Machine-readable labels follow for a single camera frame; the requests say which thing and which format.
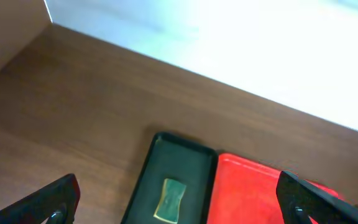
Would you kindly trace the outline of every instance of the red tray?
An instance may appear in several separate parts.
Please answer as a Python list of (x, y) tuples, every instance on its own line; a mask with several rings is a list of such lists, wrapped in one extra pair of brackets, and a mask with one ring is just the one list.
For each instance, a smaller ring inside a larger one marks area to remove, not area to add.
[[(284, 223), (276, 196), (279, 175), (280, 171), (271, 167), (232, 154), (221, 154), (208, 224)], [(314, 185), (339, 197), (334, 190)]]

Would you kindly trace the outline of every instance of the brown wooden surface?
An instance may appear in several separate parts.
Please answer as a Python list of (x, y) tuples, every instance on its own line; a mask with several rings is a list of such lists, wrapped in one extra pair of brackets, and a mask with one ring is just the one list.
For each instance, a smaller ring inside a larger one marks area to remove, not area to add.
[(73, 172), (76, 223), (119, 223), (160, 130), (358, 204), (357, 132), (54, 26), (0, 73), (0, 209)]

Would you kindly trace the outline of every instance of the white wall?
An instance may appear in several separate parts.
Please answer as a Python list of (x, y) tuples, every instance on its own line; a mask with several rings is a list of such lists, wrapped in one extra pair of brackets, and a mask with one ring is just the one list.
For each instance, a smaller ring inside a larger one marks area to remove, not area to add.
[(358, 11), (336, 1), (47, 2), (60, 25), (358, 130)]
[(49, 23), (43, 0), (0, 0), (0, 69)]

